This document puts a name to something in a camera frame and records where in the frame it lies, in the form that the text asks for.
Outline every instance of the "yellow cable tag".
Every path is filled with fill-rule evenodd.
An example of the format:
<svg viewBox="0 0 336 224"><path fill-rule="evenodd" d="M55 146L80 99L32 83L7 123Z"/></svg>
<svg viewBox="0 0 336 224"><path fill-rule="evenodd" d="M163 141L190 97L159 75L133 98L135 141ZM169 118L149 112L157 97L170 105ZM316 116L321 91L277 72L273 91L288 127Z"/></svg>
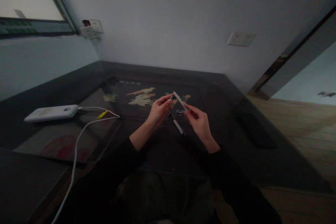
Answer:
<svg viewBox="0 0 336 224"><path fill-rule="evenodd" d="M101 114L97 117L97 119L101 119L107 112L108 112L108 110L106 110L106 111L104 111L103 113L101 113Z"/></svg>

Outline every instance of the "painted bird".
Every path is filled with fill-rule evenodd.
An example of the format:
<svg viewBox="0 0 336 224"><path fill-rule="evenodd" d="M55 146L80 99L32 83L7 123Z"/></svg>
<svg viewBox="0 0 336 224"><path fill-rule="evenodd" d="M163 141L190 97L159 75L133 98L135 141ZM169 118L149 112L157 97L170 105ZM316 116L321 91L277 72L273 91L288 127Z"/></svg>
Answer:
<svg viewBox="0 0 336 224"><path fill-rule="evenodd" d="M142 89L142 90L139 90L139 91L135 91L135 92L129 93L127 95L135 95L135 94L137 95L139 93L145 93L145 94L147 94L147 93L152 92L154 89L156 89L156 88L155 87L151 87L151 88L148 88L148 89Z"/></svg>

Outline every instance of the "window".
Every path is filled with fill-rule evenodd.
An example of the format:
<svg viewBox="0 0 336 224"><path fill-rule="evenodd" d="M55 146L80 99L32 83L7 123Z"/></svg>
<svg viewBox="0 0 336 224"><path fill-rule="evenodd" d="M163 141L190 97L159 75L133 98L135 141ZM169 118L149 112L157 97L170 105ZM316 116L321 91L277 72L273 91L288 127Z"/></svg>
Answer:
<svg viewBox="0 0 336 224"><path fill-rule="evenodd" d="M0 0L0 38L75 33L62 0Z"/></svg>

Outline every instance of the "white power bank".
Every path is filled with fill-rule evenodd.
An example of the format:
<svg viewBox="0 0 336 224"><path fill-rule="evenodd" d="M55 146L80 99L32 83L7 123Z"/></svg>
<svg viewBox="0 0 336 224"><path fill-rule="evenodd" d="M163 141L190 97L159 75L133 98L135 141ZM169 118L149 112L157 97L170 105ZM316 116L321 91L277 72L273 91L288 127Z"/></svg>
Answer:
<svg viewBox="0 0 336 224"><path fill-rule="evenodd" d="M57 107L38 108L34 110L24 121L35 123L41 121L59 120L73 117L77 112L78 105L66 105Z"/></svg>

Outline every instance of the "person's left hand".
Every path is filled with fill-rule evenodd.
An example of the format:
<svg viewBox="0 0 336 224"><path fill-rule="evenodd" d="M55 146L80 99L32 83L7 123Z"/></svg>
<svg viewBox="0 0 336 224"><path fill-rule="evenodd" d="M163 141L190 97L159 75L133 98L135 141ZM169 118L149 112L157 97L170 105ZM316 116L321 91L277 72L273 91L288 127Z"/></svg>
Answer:
<svg viewBox="0 0 336 224"><path fill-rule="evenodd" d="M146 122L150 124L154 130L161 125L167 112L172 109L171 104L173 104L173 102L170 100L172 96L173 94L163 96L153 103Z"/></svg>

